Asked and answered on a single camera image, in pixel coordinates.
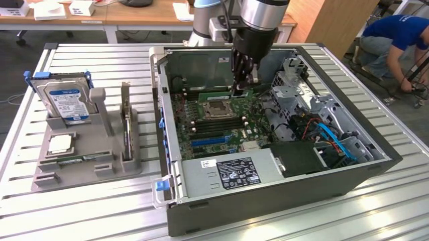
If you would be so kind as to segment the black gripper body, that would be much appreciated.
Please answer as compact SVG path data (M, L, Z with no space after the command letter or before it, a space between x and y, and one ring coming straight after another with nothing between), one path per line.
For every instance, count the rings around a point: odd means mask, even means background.
M269 31L250 27L237 29L233 41L233 57L241 57L242 59L248 57L254 63L260 63L272 49L277 33L278 28Z

